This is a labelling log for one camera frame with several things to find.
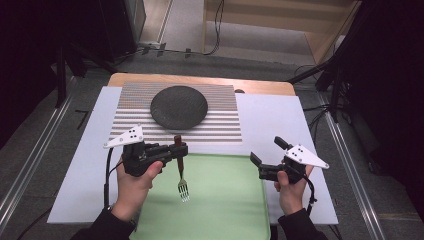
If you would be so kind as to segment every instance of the green cutting board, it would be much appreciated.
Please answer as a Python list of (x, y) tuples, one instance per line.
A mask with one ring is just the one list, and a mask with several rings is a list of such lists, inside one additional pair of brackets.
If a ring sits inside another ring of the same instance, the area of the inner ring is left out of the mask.
[(190, 154), (184, 179), (190, 201), (183, 203), (177, 161), (166, 165), (131, 239), (269, 239), (265, 189), (249, 157)]

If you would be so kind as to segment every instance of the metal fork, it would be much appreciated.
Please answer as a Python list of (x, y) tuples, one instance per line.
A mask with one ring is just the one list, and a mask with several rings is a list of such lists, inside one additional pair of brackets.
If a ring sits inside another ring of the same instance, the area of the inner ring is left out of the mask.
[[(180, 147), (182, 144), (181, 135), (174, 137), (174, 142), (176, 147)], [(187, 202), (190, 200), (190, 195), (188, 194), (187, 182), (184, 180), (184, 162), (183, 158), (177, 158), (178, 162), (178, 171), (180, 172), (180, 182), (178, 183), (178, 192), (180, 193), (181, 200)]]

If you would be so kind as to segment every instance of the hand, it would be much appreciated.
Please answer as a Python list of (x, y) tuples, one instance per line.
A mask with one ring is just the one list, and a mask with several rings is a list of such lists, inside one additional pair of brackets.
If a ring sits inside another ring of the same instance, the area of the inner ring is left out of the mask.
[[(312, 167), (306, 167), (307, 175), (312, 171)], [(305, 191), (306, 180), (301, 179), (296, 184), (289, 184), (287, 173), (279, 171), (277, 173), (278, 182), (274, 183), (275, 189), (280, 193), (280, 207), (286, 216), (298, 212), (303, 208), (302, 196)]]
[(116, 169), (118, 200), (112, 208), (112, 214), (122, 221), (130, 221), (143, 205), (149, 189), (153, 187), (152, 181), (159, 174), (162, 166), (161, 161), (156, 161), (149, 166), (143, 175), (133, 177), (125, 173), (123, 164), (120, 164)]

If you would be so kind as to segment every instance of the black plate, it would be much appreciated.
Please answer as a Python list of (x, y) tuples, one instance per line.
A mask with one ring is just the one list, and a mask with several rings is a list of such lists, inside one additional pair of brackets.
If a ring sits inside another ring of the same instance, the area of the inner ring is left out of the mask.
[(205, 119), (208, 102), (194, 88), (173, 86), (160, 91), (153, 98), (150, 113), (162, 127), (171, 130), (187, 130)]

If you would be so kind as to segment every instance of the white striped placemat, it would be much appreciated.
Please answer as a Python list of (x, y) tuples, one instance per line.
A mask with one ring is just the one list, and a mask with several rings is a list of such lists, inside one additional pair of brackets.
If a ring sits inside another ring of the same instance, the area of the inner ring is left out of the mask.
[(133, 83), (122, 88), (110, 132), (110, 140), (141, 123), (148, 143), (171, 144), (180, 134), (190, 144), (241, 144), (242, 136), (237, 102), (232, 85), (184, 84), (201, 92), (208, 102), (205, 119), (189, 130), (169, 130), (155, 122), (150, 114), (152, 99), (161, 90), (181, 84)]

